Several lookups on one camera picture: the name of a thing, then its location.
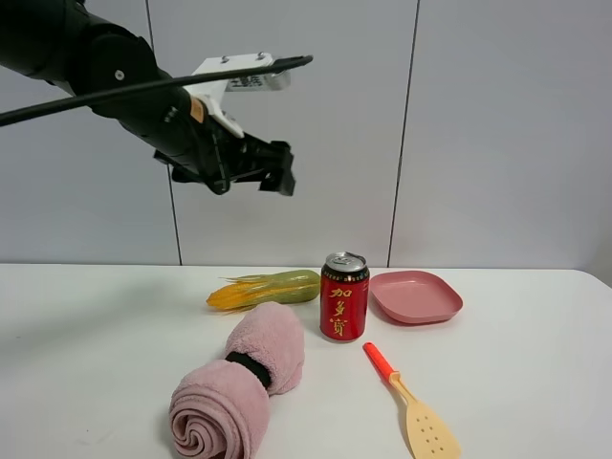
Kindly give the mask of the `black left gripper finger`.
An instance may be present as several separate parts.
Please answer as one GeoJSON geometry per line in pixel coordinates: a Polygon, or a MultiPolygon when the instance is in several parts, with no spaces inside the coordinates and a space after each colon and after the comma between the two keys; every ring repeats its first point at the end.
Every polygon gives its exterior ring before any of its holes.
{"type": "Polygon", "coordinates": [[[277,193],[283,196],[292,196],[295,190],[295,177],[292,171],[294,155],[291,146],[287,142],[272,141],[274,159],[273,167],[269,172],[281,177],[281,186],[277,193]]]}

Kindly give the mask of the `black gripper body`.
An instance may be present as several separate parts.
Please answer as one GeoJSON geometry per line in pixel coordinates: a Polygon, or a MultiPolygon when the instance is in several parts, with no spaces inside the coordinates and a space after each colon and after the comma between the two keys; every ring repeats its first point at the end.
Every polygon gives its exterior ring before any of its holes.
{"type": "Polygon", "coordinates": [[[257,182],[273,167],[270,142],[246,134],[235,138],[212,118],[190,115],[189,95],[154,97],[158,120],[152,133],[155,158],[172,167],[172,180],[207,186],[217,195],[232,183],[257,182]]]}

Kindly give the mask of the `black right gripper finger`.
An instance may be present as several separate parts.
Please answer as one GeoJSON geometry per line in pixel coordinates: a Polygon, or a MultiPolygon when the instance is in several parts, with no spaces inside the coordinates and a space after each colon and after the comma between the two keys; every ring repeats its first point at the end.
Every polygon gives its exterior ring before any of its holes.
{"type": "Polygon", "coordinates": [[[259,190],[268,192],[277,192],[281,186],[281,177],[275,173],[268,173],[261,181],[259,190]]]}

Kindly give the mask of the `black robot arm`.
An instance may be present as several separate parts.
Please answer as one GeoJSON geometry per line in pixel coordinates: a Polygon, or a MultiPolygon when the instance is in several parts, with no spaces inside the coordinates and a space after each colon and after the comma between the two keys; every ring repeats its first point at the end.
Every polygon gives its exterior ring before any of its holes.
{"type": "Polygon", "coordinates": [[[227,92],[279,91],[306,57],[209,57],[188,77],[163,71],[147,41],[89,12],[81,1],[5,1],[1,64],[63,89],[67,98],[4,113],[3,125],[89,107],[151,145],[173,181],[224,194],[234,183],[293,194],[285,142],[244,131],[221,106],[227,92]]]}

